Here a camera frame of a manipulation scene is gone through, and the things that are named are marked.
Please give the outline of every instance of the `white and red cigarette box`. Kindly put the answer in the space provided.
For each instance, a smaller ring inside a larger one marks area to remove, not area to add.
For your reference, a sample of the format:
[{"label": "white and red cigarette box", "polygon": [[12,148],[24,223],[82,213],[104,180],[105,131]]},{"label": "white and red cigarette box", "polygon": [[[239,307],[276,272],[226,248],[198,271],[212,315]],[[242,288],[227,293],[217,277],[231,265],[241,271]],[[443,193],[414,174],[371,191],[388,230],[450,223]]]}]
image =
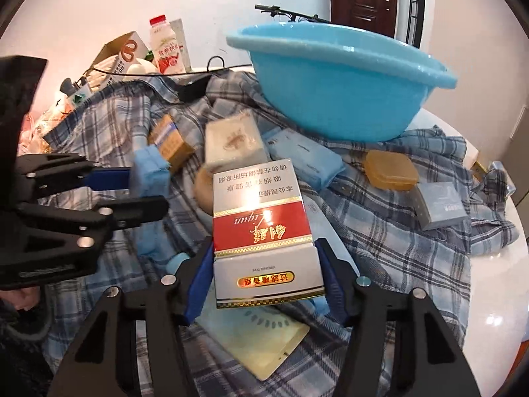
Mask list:
[{"label": "white and red cigarette box", "polygon": [[324,294],[318,252],[290,160],[216,173],[213,189],[217,307]]}]

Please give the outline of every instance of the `white table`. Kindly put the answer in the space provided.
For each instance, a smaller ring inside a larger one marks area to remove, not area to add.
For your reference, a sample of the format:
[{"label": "white table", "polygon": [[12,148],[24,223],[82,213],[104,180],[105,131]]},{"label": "white table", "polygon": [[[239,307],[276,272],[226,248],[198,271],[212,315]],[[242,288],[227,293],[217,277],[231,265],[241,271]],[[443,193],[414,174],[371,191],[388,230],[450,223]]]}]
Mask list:
[{"label": "white table", "polygon": [[[253,72],[252,67],[234,70]],[[410,129],[438,125],[446,135],[461,134],[442,119],[421,109]],[[467,142],[464,165],[470,168],[478,150]],[[481,397],[493,397],[505,381],[525,335],[529,308],[529,254],[522,223],[511,199],[506,217],[520,237],[501,252],[471,257],[470,313],[463,352]]]}]

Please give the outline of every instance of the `pretzel logo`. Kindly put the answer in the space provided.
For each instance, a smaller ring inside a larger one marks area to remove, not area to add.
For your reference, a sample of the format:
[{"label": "pretzel logo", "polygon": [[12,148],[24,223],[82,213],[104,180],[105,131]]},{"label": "pretzel logo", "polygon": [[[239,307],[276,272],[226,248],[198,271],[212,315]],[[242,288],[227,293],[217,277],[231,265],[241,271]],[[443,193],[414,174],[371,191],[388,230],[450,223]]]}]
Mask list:
[{"label": "pretzel logo", "polygon": [[134,52],[136,52],[137,49],[138,44],[136,42],[131,39],[127,40],[120,50],[121,58],[126,62],[132,62],[134,59]]}]

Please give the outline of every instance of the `blue plastic basin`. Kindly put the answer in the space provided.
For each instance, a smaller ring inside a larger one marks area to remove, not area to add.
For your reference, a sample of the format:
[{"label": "blue plastic basin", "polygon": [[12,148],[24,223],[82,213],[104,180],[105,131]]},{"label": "blue plastic basin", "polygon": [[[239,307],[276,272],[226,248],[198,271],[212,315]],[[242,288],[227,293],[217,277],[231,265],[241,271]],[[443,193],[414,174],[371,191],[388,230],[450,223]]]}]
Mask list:
[{"label": "blue plastic basin", "polygon": [[226,38],[250,58],[266,99],[301,127],[330,139],[400,135],[435,87],[457,78],[392,38],[340,25],[268,23]]}]

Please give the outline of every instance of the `brown round object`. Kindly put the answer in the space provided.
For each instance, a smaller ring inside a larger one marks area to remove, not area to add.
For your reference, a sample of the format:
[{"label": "brown round object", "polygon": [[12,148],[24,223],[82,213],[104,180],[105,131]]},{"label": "brown round object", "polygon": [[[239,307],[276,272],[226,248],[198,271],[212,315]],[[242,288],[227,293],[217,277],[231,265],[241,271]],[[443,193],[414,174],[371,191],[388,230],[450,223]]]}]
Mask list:
[{"label": "brown round object", "polygon": [[204,167],[198,170],[193,191],[199,207],[213,216],[213,174]]}]

